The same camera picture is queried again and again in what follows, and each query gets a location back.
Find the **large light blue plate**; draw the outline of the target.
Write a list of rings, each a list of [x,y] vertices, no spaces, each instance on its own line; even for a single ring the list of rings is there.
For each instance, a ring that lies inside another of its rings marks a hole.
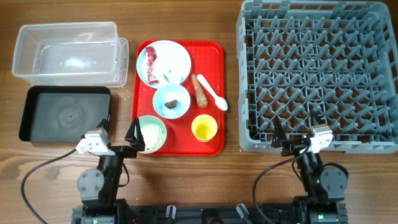
[[[148,83],[146,47],[153,47],[157,57],[165,57],[177,63],[183,72],[183,81],[180,84],[182,84],[189,76],[192,68],[192,60],[186,48],[171,40],[158,40],[151,44],[147,44],[139,51],[139,55],[137,57],[136,72],[144,84],[155,89],[159,89],[164,86],[159,82],[151,85]]]

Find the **yellow plastic cup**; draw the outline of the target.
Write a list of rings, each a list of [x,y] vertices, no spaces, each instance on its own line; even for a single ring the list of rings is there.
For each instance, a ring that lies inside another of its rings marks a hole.
[[[216,120],[208,115],[198,115],[192,121],[192,133],[200,142],[208,142],[213,139],[218,131]]]

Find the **white rice pile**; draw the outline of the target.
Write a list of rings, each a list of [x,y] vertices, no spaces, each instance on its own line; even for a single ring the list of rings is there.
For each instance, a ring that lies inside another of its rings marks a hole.
[[[141,127],[141,133],[145,143],[145,154],[159,150],[165,142],[165,133],[156,124],[145,124]]]

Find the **brown food scrap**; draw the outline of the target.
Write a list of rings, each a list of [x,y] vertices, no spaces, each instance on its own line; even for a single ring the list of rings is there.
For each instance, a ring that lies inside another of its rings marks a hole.
[[[164,106],[168,109],[174,109],[178,104],[178,100],[172,100],[172,101],[168,101],[166,103],[164,103]]]

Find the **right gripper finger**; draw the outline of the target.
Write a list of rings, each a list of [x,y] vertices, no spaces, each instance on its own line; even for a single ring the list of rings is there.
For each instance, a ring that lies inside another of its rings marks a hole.
[[[278,116],[274,117],[274,133],[271,146],[273,148],[284,147],[287,143],[287,138]]]
[[[317,115],[317,113],[314,110],[310,111],[310,120],[312,126],[324,125],[323,120],[319,117],[319,115]]]

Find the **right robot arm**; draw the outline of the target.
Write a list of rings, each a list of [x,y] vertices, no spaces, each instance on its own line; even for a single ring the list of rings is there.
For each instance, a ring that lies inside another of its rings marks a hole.
[[[347,169],[337,163],[323,163],[320,151],[328,147],[333,131],[314,112],[310,117],[316,124],[301,139],[289,140],[278,117],[274,118],[272,147],[280,147],[282,156],[293,156],[306,195],[294,198],[289,221],[291,223],[348,223],[345,190]]]

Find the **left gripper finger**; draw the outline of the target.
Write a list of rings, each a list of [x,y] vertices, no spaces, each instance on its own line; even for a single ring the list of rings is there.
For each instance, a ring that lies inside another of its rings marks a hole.
[[[132,147],[135,151],[145,151],[145,142],[141,132],[141,126],[138,117],[135,117],[131,122],[131,125],[125,135],[124,140],[127,141],[129,143],[129,146]]]
[[[109,121],[104,118],[97,125],[96,132],[101,137],[108,137],[109,136],[108,131],[109,131]]]

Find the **light green bowl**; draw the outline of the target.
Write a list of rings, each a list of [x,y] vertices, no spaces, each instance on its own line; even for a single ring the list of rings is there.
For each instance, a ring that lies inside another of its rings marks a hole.
[[[141,117],[139,117],[139,123],[140,123],[141,127],[143,125],[145,125],[145,124],[156,124],[156,125],[160,126],[160,128],[163,130],[163,132],[166,135],[166,137],[165,137],[165,141],[166,141],[166,139],[167,139],[167,128],[165,127],[165,124],[158,117],[151,116],[151,115],[141,116]]]

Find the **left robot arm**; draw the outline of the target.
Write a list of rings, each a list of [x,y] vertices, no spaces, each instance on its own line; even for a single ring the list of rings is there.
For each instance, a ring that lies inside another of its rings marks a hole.
[[[145,149],[139,118],[135,117],[127,131],[127,146],[112,146],[107,132],[109,122],[103,119],[97,127],[81,137],[76,149],[80,154],[90,153],[99,157],[95,169],[85,170],[78,178],[77,187],[81,193],[82,209],[74,209],[72,223],[138,223],[138,217],[125,199],[118,199],[117,193],[122,172],[127,171],[126,158],[135,158]]]

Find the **red snack wrapper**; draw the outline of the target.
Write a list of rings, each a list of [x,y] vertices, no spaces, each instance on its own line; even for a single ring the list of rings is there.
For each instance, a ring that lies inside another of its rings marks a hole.
[[[148,83],[155,84],[158,83],[158,79],[155,75],[155,68],[154,68],[154,62],[157,58],[155,49],[153,47],[146,47],[146,52],[147,52],[147,79]]]

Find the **small light blue bowl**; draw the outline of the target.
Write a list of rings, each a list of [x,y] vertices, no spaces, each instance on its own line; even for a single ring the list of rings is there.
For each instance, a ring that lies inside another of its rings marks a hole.
[[[164,103],[172,100],[178,100],[174,109],[168,109]],[[159,88],[153,97],[152,104],[155,112],[166,119],[177,119],[183,116],[190,107],[190,94],[181,85],[169,84]]]

